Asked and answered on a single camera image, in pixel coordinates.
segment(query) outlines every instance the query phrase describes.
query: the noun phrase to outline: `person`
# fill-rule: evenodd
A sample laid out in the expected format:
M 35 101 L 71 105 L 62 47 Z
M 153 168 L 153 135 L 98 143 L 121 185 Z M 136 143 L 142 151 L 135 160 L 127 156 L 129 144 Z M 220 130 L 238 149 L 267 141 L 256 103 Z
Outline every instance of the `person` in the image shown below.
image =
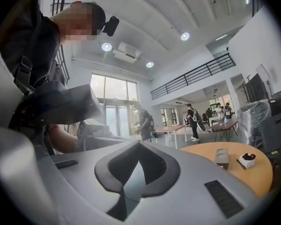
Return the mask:
M 103 29 L 105 19 L 105 12 L 96 3 L 72 2 L 62 12 L 48 18 L 40 12 L 38 0 L 22 0 L 0 27 L 0 53 L 7 68 L 16 77 L 21 59 L 39 25 L 29 79 L 29 84 L 36 88 L 47 80 L 60 44 L 95 39 Z M 54 75 L 55 80 L 63 83 L 62 73 L 59 73 L 61 76 L 56 74 L 58 72 Z M 48 134 L 57 151 L 72 153 L 79 149 L 77 137 L 59 125 L 50 124 Z
M 150 114 L 146 109 L 143 109 L 140 104 L 134 105 L 135 110 L 139 112 L 140 115 L 140 135 L 142 140 L 149 139 L 151 137 L 150 128 Z
M 195 116 L 195 110 L 193 109 L 192 105 L 189 103 L 187 105 L 187 119 L 189 120 L 191 126 L 192 126 L 192 141 L 193 142 L 198 142 L 200 141 L 199 140 L 199 136 L 198 136 L 198 133 L 197 133 L 197 121 L 196 121 L 196 118 L 194 117 Z
M 227 119 L 231 119 L 232 118 L 231 109 L 230 109 L 229 106 L 227 106 L 227 105 L 225 106 L 224 112 L 225 112 L 225 117 Z
M 220 103 L 217 103 L 217 108 L 215 110 L 216 114 L 219 116 L 219 119 L 224 119 L 224 116 L 225 116 L 225 113 L 224 113 L 224 110 L 223 108 L 221 108 L 221 104 Z
M 211 111 L 210 107 L 206 110 L 206 115 L 207 115 L 207 120 L 208 120 L 208 126 L 210 127 L 209 118 L 212 118 L 212 111 Z

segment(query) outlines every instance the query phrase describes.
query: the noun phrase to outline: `black railing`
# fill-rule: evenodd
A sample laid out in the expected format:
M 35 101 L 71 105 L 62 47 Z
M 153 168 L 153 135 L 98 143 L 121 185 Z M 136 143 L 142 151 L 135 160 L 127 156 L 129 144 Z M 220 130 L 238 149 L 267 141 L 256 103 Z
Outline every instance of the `black railing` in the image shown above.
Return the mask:
M 174 92 L 185 86 L 189 86 L 192 83 L 200 81 L 204 78 L 217 74 L 228 68 L 234 67 L 235 63 L 231 59 L 229 53 L 218 57 L 212 61 L 209 61 L 175 79 L 166 83 L 165 85 L 153 90 L 151 92 L 152 99 L 162 97 L 166 94 Z
M 65 0 L 53 0 L 53 3 L 51 4 L 51 15 L 55 15 L 59 12 L 61 12 L 64 9 Z M 66 84 L 68 83 L 70 76 L 67 70 L 67 65 L 65 62 L 65 56 L 64 56 L 64 49 L 63 46 L 60 45 L 58 53 L 57 53 L 57 62 L 60 65 L 61 71 L 63 73 L 63 76 L 65 78 Z

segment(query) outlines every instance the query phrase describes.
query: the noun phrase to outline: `tv screen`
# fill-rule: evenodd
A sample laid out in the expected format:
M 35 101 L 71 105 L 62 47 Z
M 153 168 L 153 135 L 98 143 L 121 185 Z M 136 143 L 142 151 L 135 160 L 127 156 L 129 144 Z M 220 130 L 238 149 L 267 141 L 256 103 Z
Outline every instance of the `tv screen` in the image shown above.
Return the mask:
M 250 103 L 268 99 L 266 87 L 258 74 L 246 84 L 246 88 Z

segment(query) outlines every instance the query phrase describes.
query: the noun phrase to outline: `small box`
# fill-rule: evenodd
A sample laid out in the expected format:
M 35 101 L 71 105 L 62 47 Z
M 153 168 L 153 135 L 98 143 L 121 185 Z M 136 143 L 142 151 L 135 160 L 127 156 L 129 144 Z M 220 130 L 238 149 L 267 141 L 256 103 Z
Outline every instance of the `small box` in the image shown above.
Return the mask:
M 228 149 L 218 149 L 215 154 L 214 162 L 227 170 L 229 165 Z
M 253 167 L 255 165 L 255 154 L 243 154 L 239 157 L 239 162 L 244 166 L 245 169 Z

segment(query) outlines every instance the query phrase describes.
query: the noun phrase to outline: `plastic wrap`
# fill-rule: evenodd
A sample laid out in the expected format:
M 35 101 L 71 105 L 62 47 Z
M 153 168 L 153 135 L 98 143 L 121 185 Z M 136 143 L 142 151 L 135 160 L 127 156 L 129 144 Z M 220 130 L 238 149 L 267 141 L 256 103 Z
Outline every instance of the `plastic wrap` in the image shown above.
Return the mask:
M 240 142 L 255 146 L 260 139 L 259 124 L 269 117 L 271 108 L 267 100 L 260 100 L 239 109 L 237 120 Z

